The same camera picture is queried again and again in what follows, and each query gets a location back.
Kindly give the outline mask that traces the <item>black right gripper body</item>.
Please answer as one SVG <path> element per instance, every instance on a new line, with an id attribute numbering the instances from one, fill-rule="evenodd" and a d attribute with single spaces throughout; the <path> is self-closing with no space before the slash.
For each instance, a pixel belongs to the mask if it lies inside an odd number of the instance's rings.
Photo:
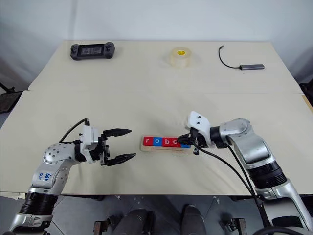
<path id="1" fill-rule="evenodd" d="M 209 148 L 205 137 L 199 133 L 199 131 L 191 127 L 189 132 L 190 145 L 193 145 L 196 149 L 200 150 L 201 148 Z"/>

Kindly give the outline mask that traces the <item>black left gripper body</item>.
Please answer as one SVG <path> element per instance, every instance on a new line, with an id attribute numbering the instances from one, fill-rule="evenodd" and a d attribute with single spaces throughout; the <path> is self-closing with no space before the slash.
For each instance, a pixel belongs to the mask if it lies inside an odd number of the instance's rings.
<path id="1" fill-rule="evenodd" d="M 97 146 L 89 153 L 93 161 L 100 161 L 101 165 L 110 166 L 109 163 L 110 148 L 106 144 L 107 139 L 108 138 L 106 137 L 106 135 L 101 134 L 100 137 L 98 138 Z"/>

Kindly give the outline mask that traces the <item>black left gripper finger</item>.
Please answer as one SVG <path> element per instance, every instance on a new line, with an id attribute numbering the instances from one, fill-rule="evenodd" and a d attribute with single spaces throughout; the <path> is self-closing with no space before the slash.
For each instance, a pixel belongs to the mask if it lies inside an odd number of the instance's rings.
<path id="1" fill-rule="evenodd" d="M 131 132 L 132 132 L 132 130 L 130 130 L 130 129 L 114 128 L 114 129 L 104 130 L 102 135 L 105 136 L 106 138 L 108 138 L 108 137 L 119 137 L 119 136 L 126 135 L 128 133 L 131 133 Z"/>
<path id="2" fill-rule="evenodd" d="M 136 156 L 136 153 L 123 154 L 123 155 L 116 156 L 114 159 L 107 160 L 107 166 L 122 164 L 132 159 L 135 156 Z"/>

